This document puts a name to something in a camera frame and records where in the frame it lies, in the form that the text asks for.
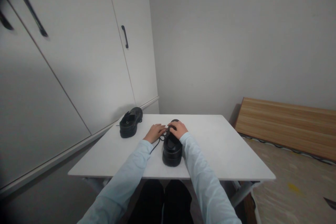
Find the wardrobe door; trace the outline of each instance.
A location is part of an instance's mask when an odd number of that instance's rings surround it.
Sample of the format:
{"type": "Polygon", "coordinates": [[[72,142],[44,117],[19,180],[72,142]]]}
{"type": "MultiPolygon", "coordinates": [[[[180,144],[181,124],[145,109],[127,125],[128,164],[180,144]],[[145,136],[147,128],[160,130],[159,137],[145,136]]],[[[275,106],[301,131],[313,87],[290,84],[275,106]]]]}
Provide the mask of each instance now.
{"type": "Polygon", "coordinates": [[[92,134],[135,105],[111,0],[10,1],[92,134]]]}
{"type": "Polygon", "coordinates": [[[6,0],[0,23],[0,188],[90,136],[6,0]]]}
{"type": "Polygon", "coordinates": [[[149,0],[112,1],[135,102],[141,106],[158,95],[149,0]]]}

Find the wooden bed frame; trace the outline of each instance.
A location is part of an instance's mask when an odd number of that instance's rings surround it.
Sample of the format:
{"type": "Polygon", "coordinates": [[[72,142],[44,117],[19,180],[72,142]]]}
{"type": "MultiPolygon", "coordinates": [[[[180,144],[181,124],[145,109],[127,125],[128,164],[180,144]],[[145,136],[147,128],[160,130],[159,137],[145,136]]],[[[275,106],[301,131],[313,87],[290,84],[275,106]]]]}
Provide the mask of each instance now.
{"type": "Polygon", "coordinates": [[[336,161],[336,111],[244,98],[237,132],[336,161]]]}

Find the table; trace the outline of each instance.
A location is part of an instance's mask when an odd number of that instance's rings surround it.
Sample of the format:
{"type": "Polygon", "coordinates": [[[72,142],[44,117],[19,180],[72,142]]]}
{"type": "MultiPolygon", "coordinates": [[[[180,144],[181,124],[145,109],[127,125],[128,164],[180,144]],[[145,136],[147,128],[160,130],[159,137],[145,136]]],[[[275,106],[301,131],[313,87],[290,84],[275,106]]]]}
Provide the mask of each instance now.
{"type": "MultiPolygon", "coordinates": [[[[219,180],[247,181],[231,198],[234,207],[256,186],[255,182],[275,179],[275,175],[222,115],[144,114],[135,136],[126,139],[121,138],[117,122],[68,174],[84,177],[97,191],[101,190],[102,186],[98,186],[93,178],[114,176],[153,124],[167,125],[173,119],[182,121],[195,137],[219,180]]],[[[147,162],[143,178],[190,179],[184,158],[177,167],[168,167],[162,162],[162,152],[161,141],[147,162]]]]}

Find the black shoe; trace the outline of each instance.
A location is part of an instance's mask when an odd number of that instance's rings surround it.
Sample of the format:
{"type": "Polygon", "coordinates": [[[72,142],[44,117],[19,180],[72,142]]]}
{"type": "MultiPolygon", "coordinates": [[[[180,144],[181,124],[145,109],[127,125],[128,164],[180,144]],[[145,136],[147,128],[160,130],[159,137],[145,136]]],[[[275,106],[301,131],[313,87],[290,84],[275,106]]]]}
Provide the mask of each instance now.
{"type": "Polygon", "coordinates": [[[128,111],[119,123],[120,135],[122,138],[128,138],[137,132],[137,124],[142,122],[142,109],[132,108],[128,111]]]}
{"type": "Polygon", "coordinates": [[[165,165],[175,167],[180,164],[182,159],[182,144],[180,140],[170,132],[171,127],[176,130],[174,126],[169,126],[167,129],[167,134],[163,142],[162,160],[165,165]]]}

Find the light blue shirt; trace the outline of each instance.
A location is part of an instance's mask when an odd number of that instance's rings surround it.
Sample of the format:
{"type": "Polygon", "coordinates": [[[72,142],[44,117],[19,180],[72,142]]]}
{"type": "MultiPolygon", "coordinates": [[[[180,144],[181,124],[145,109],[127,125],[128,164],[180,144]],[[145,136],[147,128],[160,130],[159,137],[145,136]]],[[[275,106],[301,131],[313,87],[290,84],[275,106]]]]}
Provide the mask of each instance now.
{"type": "MultiPolygon", "coordinates": [[[[204,222],[241,224],[196,140],[187,132],[180,141],[184,147],[185,163],[204,222]]],[[[152,149],[153,146],[148,141],[141,140],[78,223],[116,223],[126,212],[130,197],[142,178],[152,149]]]]}

